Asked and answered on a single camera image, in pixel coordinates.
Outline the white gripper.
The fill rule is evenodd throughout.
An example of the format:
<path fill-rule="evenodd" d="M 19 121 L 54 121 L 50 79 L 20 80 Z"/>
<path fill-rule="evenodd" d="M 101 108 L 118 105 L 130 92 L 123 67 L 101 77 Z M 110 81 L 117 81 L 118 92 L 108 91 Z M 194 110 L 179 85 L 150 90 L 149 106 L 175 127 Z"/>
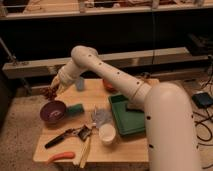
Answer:
<path fill-rule="evenodd" d="M 58 85 L 58 89 L 56 91 L 56 94 L 59 95 L 59 94 L 62 94 L 64 91 L 66 91 L 66 89 L 68 88 L 67 86 L 70 86 L 73 82 L 74 82 L 74 79 L 69 75 L 69 73 L 64 70 L 63 68 L 61 68 L 59 71 L 58 71 L 58 77 L 55 76 L 50 84 L 50 87 L 51 88 L 55 88 L 57 87 Z"/>

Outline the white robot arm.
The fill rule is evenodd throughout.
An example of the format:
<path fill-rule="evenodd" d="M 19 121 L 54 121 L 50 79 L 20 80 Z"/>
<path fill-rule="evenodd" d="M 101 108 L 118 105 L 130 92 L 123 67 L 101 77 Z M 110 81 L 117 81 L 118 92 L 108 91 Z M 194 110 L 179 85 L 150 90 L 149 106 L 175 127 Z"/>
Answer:
<path fill-rule="evenodd" d="M 70 61 L 51 85 L 62 93 L 87 70 L 144 111 L 150 171 L 202 171 L 193 110 L 182 88 L 168 82 L 151 86 L 105 63 L 95 49 L 86 46 L 72 49 Z"/>

